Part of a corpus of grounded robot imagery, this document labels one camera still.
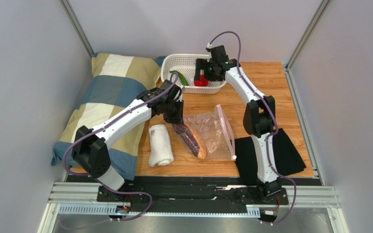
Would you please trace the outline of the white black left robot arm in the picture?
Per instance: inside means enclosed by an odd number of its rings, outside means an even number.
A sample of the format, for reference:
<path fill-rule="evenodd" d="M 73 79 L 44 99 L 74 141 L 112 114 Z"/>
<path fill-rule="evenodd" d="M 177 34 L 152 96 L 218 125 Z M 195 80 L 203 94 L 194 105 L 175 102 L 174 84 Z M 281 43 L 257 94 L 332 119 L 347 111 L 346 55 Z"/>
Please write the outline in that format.
<path fill-rule="evenodd" d="M 123 172 L 113 165 L 112 146 L 129 134 L 129 131 L 156 115 L 163 115 L 167 123 L 183 125 L 184 100 L 180 91 L 166 90 L 155 94 L 146 90 L 139 94 L 124 110 L 94 127 L 83 125 L 65 155 L 81 166 L 106 189 L 121 193 L 126 181 L 135 177 L 134 169 Z"/>

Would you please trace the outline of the clear zip top bag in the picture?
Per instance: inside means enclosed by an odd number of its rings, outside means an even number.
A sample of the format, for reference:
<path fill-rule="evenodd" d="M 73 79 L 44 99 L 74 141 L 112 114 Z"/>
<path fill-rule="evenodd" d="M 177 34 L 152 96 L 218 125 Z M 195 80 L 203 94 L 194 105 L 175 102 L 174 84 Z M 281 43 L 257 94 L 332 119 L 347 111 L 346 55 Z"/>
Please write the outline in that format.
<path fill-rule="evenodd" d="M 237 156 L 233 129 L 220 104 L 216 105 L 212 112 L 184 116 L 183 121 L 189 123 L 198 132 L 205 143 L 207 158 L 202 160 L 236 160 Z M 184 146 L 180 137 L 178 135 L 177 137 Z"/>

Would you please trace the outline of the red fake tomato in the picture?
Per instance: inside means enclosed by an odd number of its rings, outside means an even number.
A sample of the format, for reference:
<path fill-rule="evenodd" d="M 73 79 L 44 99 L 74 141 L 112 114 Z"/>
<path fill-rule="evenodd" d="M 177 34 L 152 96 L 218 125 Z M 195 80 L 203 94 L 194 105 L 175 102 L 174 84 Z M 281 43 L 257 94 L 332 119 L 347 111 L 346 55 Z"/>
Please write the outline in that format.
<path fill-rule="evenodd" d="M 194 78 L 194 86 L 197 87 L 206 87 L 208 86 L 209 81 L 204 77 L 204 75 L 200 75 L 198 78 Z"/>

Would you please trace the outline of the green fake chili pepper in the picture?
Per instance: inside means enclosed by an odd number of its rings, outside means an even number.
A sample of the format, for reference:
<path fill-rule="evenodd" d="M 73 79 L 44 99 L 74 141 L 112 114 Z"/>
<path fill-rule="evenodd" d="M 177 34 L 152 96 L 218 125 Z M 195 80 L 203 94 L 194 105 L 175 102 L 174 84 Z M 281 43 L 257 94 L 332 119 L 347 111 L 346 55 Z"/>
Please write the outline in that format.
<path fill-rule="evenodd" d="M 183 86 L 189 86 L 189 84 L 188 84 L 188 82 L 187 82 L 185 76 L 184 76 L 182 73 L 180 73 L 179 71 L 176 71 L 176 70 L 170 70 L 169 73 L 171 74 L 171 75 L 170 75 L 170 81 L 171 81 L 171 82 L 174 81 L 174 79 L 172 78 L 172 74 L 173 74 L 173 73 L 176 73 L 176 74 L 177 74 L 177 77 L 178 77 L 178 80 L 181 82 L 181 84 L 182 84 Z"/>

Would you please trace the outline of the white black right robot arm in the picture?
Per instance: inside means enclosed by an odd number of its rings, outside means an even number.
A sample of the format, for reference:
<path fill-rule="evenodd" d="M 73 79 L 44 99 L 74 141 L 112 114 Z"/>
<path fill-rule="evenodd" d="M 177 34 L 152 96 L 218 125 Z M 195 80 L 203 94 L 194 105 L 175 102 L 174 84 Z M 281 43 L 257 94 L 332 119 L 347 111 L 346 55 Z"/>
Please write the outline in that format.
<path fill-rule="evenodd" d="M 198 58 L 195 62 L 195 80 L 226 81 L 246 104 L 243 126 L 250 135 L 257 159 L 257 196 L 261 202 L 275 200 L 282 186 L 273 154 L 273 135 L 278 133 L 275 118 L 275 99 L 264 95 L 246 76 L 239 63 L 233 59 L 216 63 Z"/>

